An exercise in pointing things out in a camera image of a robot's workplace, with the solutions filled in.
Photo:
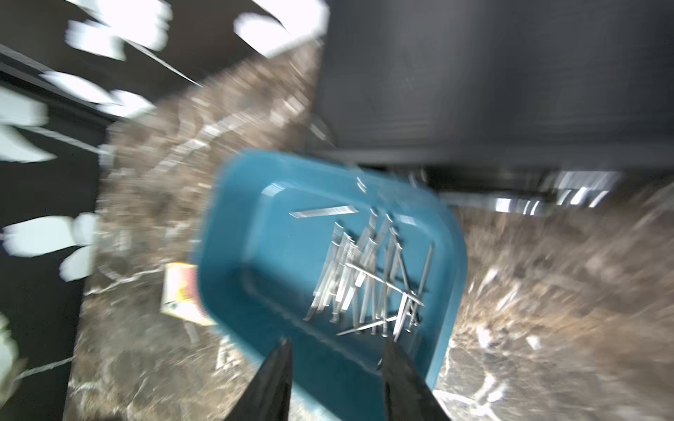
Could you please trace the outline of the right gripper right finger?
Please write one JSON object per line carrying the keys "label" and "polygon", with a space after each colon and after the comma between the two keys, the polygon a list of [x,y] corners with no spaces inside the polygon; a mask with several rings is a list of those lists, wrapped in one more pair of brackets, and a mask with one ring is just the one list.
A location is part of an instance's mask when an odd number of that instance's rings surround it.
{"label": "right gripper right finger", "polygon": [[384,343],[382,375],[387,420],[445,420],[447,416],[403,347]]}

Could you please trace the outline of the steel nail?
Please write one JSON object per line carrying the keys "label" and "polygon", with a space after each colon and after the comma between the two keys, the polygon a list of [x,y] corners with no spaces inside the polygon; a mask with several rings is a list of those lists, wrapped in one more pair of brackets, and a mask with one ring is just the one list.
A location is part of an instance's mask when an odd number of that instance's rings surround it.
{"label": "steel nail", "polygon": [[347,329],[345,331],[339,332],[339,333],[336,334],[336,336],[344,336],[344,335],[347,335],[347,334],[358,333],[360,331],[376,328],[378,326],[382,326],[382,325],[394,322],[397,319],[398,319],[397,316],[391,316],[391,317],[388,317],[387,319],[379,319],[379,320],[376,320],[376,321],[374,321],[370,324],[358,326],[358,327],[355,327],[355,328],[351,328],[351,329]]}
{"label": "steel nail", "polygon": [[[422,298],[423,290],[424,290],[424,287],[426,285],[426,281],[428,280],[428,274],[429,274],[434,250],[435,250],[435,245],[433,243],[431,243],[429,245],[429,248],[428,248],[428,255],[427,255],[425,265],[424,265],[424,268],[423,268],[423,271],[422,271],[422,274],[421,274],[421,280],[419,280],[419,289],[417,291],[417,296],[418,296],[419,299]],[[409,320],[409,323],[408,323],[408,326],[407,326],[407,331],[409,333],[412,331],[412,328],[414,328],[414,326],[417,326],[419,324],[418,318],[417,318],[418,310],[419,310],[419,304],[414,303],[414,306],[412,307],[412,310],[410,312],[410,320]]]}
{"label": "steel nail", "polygon": [[354,205],[340,205],[333,207],[324,207],[310,210],[295,210],[289,215],[295,219],[313,219],[322,217],[333,217],[340,215],[356,214],[359,210]]}
{"label": "steel nail", "polygon": [[379,276],[375,275],[374,273],[371,273],[370,271],[368,271],[364,268],[361,268],[361,267],[357,266],[356,264],[346,263],[345,267],[346,268],[352,268],[352,269],[356,270],[357,272],[359,272],[361,274],[364,274],[366,277],[368,277],[370,279],[373,279],[376,282],[380,282],[381,284],[384,284],[387,288],[392,289],[394,291],[397,291],[398,293],[400,293],[404,296],[407,296],[409,300],[413,301],[414,303],[417,303],[420,306],[425,305],[414,293],[412,293],[412,291],[406,291],[406,290],[400,289],[399,287],[397,287],[393,283],[388,282],[388,281],[380,278]]}

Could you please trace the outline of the teal plastic storage box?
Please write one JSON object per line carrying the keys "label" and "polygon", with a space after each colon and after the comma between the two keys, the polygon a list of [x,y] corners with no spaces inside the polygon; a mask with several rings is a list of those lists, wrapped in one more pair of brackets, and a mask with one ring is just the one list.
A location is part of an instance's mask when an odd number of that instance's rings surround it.
{"label": "teal plastic storage box", "polygon": [[[295,219],[290,212],[354,205],[350,215]],[[384,419],[377,363],[384,340],[368,333],[336,336],[328,312],[306,314],[336,225],[357,237],[372,211],[391,216],[405,273],[418,290],[435,245],[419,308],[421,322],[399,343],[434,387],[449,345],[467,277],[463,233],[431,191],[375,171],[356,171],[294,155],[249,151],[220,173],[202,245],[198,290],[208,314],[243,354],[263,361],[281,339],[291,342],[293,392],[310,409],[342,420]]]}

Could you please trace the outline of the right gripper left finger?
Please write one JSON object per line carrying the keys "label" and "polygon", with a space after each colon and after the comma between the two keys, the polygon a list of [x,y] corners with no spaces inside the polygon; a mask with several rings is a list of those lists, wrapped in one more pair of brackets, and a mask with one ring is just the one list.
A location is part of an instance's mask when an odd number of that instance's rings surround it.
{"label": "right gripper left finger", "polygon": [[287,420],[292,375],[291,342],[282,339],[264,360],[225,420]]}

